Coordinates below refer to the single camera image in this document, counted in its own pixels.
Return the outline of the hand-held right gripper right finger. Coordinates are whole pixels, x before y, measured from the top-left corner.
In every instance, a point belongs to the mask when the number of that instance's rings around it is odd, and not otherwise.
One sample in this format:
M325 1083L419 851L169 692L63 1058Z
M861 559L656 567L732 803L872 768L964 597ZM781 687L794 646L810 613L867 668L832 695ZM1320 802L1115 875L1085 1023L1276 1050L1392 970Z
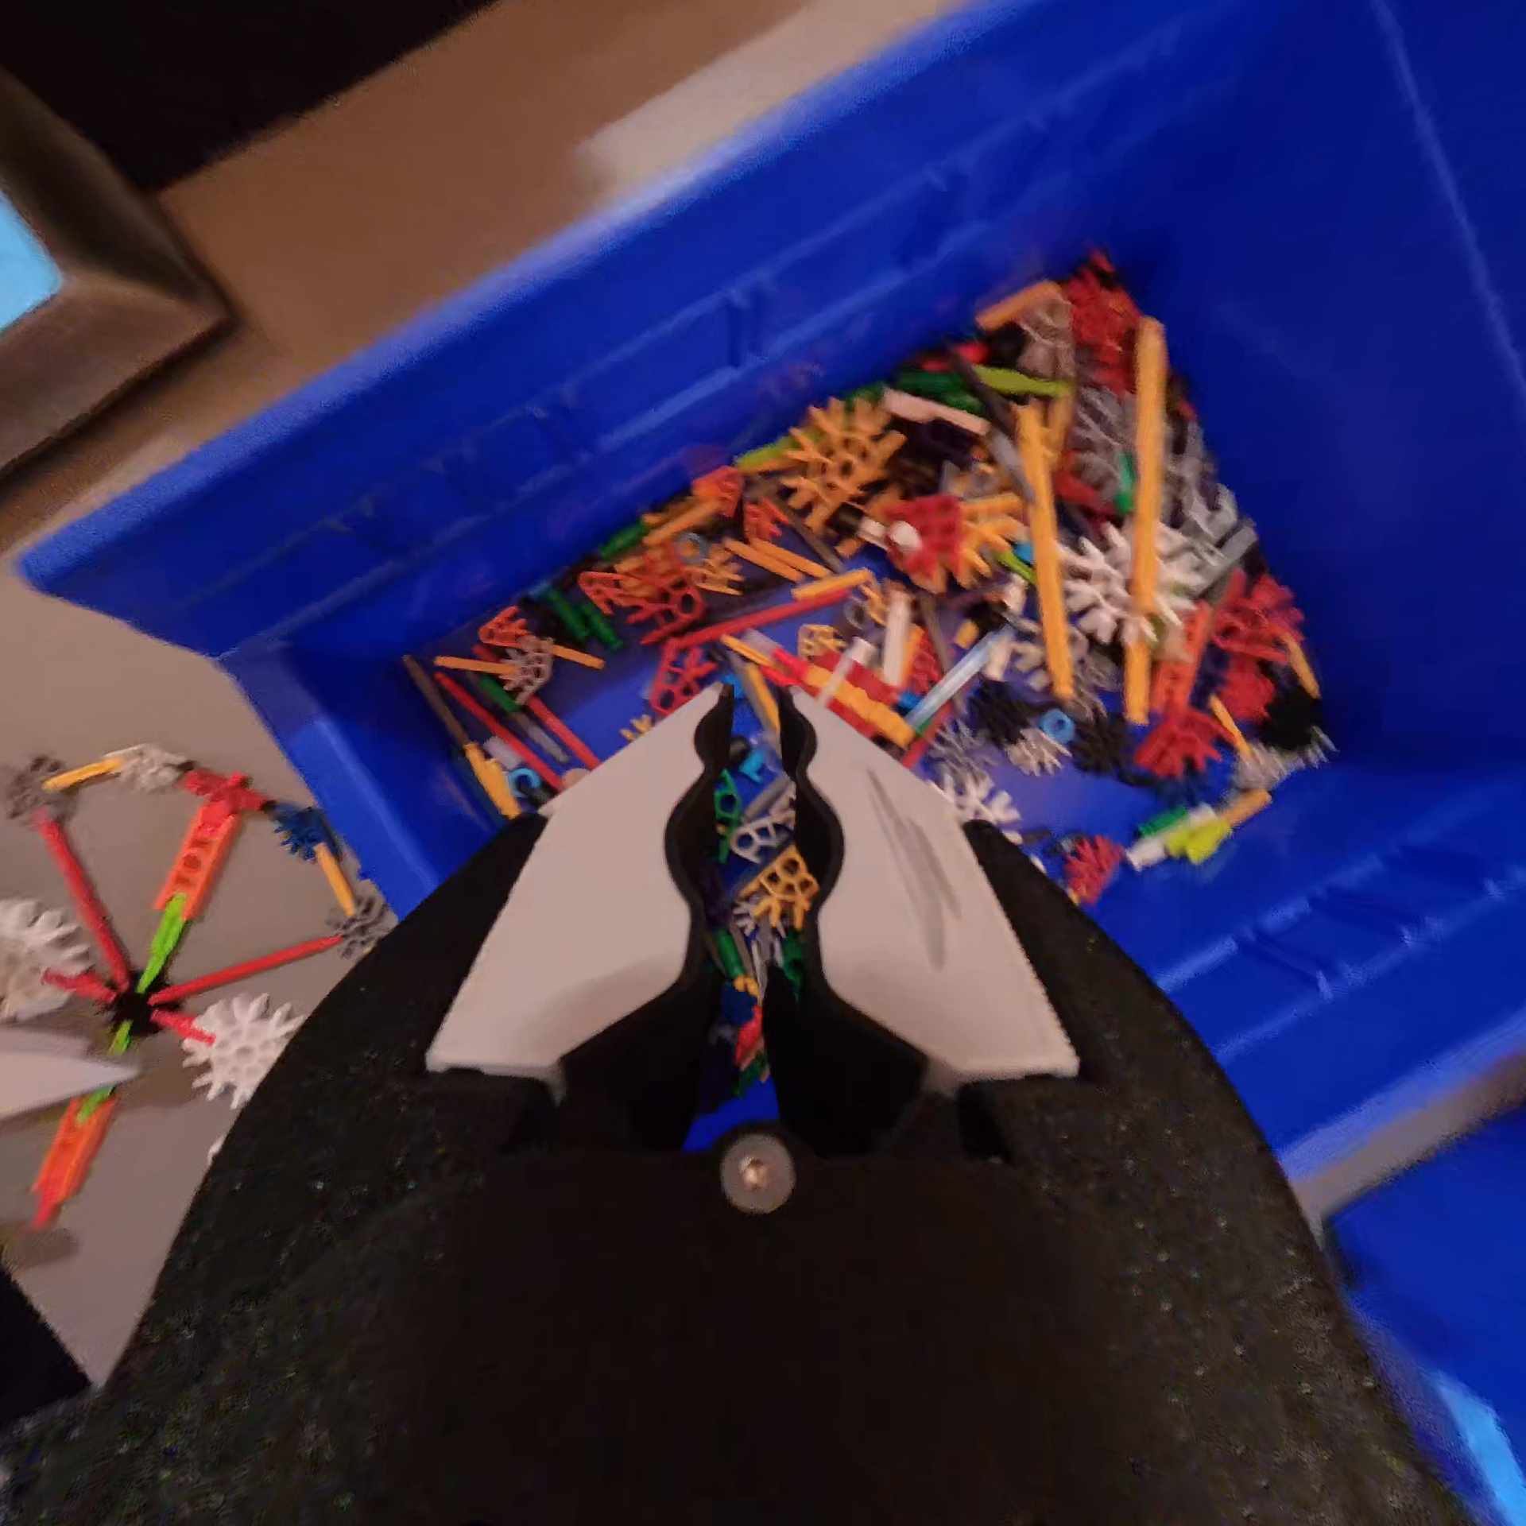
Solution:
M929 1086L1072 1080L1079 1059L950 800L812 697L783 697L804 943L824 996Z

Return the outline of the pile of toy construction pieces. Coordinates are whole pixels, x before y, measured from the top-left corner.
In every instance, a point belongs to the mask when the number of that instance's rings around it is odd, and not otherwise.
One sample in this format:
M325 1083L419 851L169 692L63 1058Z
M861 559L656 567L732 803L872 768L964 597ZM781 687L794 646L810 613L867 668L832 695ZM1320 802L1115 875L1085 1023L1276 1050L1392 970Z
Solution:
M804 977L824 873L796 845L780 700L823 702L1074 907L1207 862L1331 754L1292 590L1217 479L1163 327L1093 253L813 404L402 671L502 819L734 694L700 940L734 1094Z

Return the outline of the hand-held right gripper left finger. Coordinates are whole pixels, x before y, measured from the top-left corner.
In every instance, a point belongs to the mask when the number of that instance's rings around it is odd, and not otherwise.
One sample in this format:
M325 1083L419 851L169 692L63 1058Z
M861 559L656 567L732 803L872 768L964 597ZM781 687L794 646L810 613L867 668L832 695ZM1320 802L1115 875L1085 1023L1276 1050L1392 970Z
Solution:
M541 818L430 1040L429 1074L564 1093L576 1050L677 988L694 915L670 829L724 764L732 708L727 687L702 689Z

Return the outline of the blue plastic bin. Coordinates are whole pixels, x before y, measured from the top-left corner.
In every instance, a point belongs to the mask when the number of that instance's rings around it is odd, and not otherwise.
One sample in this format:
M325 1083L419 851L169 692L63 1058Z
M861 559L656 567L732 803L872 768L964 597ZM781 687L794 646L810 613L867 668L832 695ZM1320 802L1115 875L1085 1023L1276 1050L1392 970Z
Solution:
M1325 1229L1397 1409L1475 1523L1524 1522L1524 1110L1365 1193Z
M1112 258L1171 511L1303 616L1333 760L1107 932L1289 1175L1522 1070L1522 4L980 4L20 560L214 660L395 911L486 835L402 675L805 406Z

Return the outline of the colourful toy rod wheel assembly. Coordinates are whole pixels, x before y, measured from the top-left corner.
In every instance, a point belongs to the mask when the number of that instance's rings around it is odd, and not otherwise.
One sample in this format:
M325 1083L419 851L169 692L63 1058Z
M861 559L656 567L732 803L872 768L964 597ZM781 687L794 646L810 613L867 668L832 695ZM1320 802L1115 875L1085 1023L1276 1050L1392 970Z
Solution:
M95 788L177 795L193 805L150 905L150 939L138 956L69 835L82 795ZM192 1090L235 1110L254 1099L305 1021L290 1004L257 994L254 981L330 953L357 959L387 929L384 904L360 892L317 810L279 802L244 773L208 770L157 746L122 748L77 768L45 756L3 767L3 822L25 829L41 845L65 891L61 908L3 899L3 1032L79 1037L101 1055L134 1063L149 1040L176 1040L182 1066L193 1072ZM182 945L209 911L233 850L255 826L273 830L298 865L314 869L333 904L324 932L292 945L333 935L344 942L179 1007L152 1008L149 997L158 988L190 981L176 975ZM77 1198L128 1083L38 1112L53 1110L57 1118L28 1190L30 1233L52 1228Z

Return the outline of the black cardboard box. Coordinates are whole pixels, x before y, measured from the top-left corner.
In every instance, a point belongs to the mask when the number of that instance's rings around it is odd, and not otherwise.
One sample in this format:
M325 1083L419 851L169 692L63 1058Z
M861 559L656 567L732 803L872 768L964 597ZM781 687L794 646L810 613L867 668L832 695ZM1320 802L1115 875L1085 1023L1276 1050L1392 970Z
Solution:
M338 98L484 2L4 2L1 67L139 190Z

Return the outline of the long red toy rod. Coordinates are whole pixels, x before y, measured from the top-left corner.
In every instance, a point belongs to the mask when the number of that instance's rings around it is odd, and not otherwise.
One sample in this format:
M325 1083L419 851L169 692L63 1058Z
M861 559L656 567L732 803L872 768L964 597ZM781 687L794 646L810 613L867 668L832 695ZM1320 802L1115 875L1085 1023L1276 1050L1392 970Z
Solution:
M219 967L216 970L209 970L187 981L173 983L173 985L158 988L149 997L149 1007L152 1010L177 1008L179 1005L182 1005L184 1002L196 996L208 994L211 991L219 991L233 983L249 981L254 977L260 977L268 972L276 972L287 966L313 959L316 956L333 951L336 946L343 943L344 943L344 937L335 934L322 939L305 940L249 961Z

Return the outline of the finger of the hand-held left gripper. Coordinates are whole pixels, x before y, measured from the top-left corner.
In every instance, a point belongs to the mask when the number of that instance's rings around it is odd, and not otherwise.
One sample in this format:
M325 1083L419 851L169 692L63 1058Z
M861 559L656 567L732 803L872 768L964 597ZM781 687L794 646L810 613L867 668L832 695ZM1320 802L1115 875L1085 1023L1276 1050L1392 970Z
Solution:
M1 1125L139 1075L139 1063L100 1053L79 1037L1 1032Z

